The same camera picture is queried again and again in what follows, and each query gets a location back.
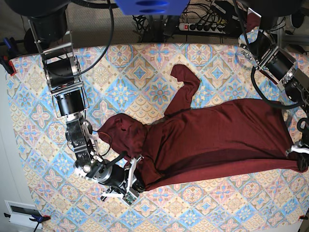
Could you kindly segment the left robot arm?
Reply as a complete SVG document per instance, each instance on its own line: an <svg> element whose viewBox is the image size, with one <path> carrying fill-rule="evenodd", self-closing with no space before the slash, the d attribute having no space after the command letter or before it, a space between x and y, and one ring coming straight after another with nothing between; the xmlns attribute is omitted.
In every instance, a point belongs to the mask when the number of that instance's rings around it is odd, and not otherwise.
<svg viewBox="0 0 309 232"><path fill-rule="evenodd" d="M247 12L239 7L242 34L239 45L244 56L253 63L250 79L258 99L240 99L225 104L240 128L233 130L228 156L228 170L246 174L272 169L291 169L297 172L309 168L309 119L297 122L301 139L293 142L284 124L282 111L297 107L309 111L309 78L296 67L296 60L274 38L274 21L295 13L299 0L245 0ZM258 87L255 73L260 72L275 82L292 101L285 105L269 100Z"/></svg>

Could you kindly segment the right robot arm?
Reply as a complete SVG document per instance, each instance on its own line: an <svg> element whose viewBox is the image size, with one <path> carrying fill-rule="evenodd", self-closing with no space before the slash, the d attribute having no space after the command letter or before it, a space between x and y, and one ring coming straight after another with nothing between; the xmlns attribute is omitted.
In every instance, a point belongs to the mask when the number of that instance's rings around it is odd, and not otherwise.
<svg viewBox="0 0 309 232"><path fill-rule="evenodd" d="M86 119L89 103L86 97L83 71L73 51L72 33L68 26L67 0L9 0L7 5L17 14L27 17L30 31L49 87L55 115L66 119L66 139L76 161L74 170L79 177L107 186L100 199L120 198L133 204L144 192L144 183L137 177L133 158L120 167L118 158L109 161L99 152L98 131L93 131Z"/></svg>

